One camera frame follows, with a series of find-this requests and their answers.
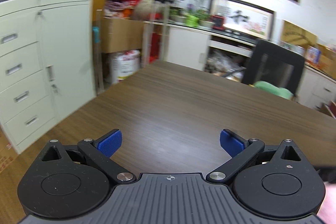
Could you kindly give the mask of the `green seat cushion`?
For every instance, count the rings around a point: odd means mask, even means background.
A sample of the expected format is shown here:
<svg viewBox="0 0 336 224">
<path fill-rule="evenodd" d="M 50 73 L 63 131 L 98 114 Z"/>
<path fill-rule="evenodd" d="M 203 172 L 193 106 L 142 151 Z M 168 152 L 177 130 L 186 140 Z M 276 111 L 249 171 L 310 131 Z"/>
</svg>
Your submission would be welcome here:
<svg viewBox="0 0 336 224">
<path fill-rule="evenodd" d="M 263 90 L 267 93 L 276 95 L 281 98 L 285 98 L 287 100 L 291 100 L 293 98 L 293 93 L 286 88 L 276 87 L 265 81 L 258 81 L 253 84 L 253 87 Z"/>
</svg>

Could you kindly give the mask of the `black office chair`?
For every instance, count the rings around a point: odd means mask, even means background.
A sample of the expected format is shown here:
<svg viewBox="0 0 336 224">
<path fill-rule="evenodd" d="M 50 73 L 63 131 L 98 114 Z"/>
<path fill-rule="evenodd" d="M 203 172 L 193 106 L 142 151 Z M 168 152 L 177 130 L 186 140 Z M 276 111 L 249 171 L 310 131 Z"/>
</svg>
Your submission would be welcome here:
<svg viewBox="0 0 336 224">
<path fill-rule="evenodd" d="M 255 86 L 265 82 L 297 95 L 305 58 L 268 40 L 259 39 L 244 69 L 241 83 Z"/>
</svg>

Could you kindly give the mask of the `white tall cabinet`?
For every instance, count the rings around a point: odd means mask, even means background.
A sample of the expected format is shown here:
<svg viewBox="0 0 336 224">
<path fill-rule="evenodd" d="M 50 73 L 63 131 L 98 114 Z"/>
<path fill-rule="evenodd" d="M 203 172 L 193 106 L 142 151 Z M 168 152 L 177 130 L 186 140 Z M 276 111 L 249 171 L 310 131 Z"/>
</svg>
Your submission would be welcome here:
<svg viewBox="0 0 336 224">
<path fill-rule="evenodd" d="M 95 95 L 92 0 L 1 0 L 1 128 L 15 151 Z"/>
</svg>

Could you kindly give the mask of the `white low cabinet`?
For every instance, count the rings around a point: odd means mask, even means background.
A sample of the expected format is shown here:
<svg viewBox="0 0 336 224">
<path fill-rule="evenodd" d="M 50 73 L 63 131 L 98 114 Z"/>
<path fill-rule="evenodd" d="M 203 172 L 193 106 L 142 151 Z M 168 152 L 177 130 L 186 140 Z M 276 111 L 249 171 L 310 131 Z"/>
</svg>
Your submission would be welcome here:
<svg viewBox="0 0 336 224">
<path fill-rule="evenodd" d="M 234 68 L 246 67 L 255 43 L 169 22 L 165 46 L 165 61 L 203 71 L 213 51 L 231 61 Z M 297 94 L 300 104 L 319 109 L 320 104 L 335 101 L 335 80 L 305 65 Z"/>
</svg>

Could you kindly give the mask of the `large cardboard box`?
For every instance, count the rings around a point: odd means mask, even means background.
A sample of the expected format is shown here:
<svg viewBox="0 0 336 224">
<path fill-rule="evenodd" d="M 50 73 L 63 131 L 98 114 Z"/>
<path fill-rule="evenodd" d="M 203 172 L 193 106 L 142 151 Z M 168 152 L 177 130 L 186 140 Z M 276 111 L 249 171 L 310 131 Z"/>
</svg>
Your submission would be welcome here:
<svg viewBox="0 0 336 224">
<path fill-rule="evenodd" d="M 102 53 L 116 53 L 142 48 L 143 21 L 104 18 L 101 27 Z"/>
</svg>

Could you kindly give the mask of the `framed calligraphy lotus picture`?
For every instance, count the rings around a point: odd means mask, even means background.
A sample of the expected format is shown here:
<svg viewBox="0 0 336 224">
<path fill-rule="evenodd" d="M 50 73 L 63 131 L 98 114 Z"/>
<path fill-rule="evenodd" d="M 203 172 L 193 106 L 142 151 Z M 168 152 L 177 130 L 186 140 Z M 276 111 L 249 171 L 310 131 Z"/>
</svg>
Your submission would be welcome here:
<svg viewBox="0 0 336 224">
<path fill-rule="evenodd" d="M 270 9 L 246 1 L 227 0 L 224 30 L 218 31 L 268 40 L 273 32 L 274 17 L 275 12 Z"/>
</svg>

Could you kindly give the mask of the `red base blender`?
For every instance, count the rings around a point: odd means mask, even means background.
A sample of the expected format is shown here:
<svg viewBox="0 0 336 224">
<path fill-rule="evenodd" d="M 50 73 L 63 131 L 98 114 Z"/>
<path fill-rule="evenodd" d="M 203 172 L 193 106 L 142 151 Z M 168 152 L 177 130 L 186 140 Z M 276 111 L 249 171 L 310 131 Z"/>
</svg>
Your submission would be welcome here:
<svg viewBox="0 0 336 224">
<path fill-rule="evenodd" d="M 224 30 L 226 8 L 227 0 L 211 0 L 211 17 L 214 23 L 213 29 Z"/>
</svg>

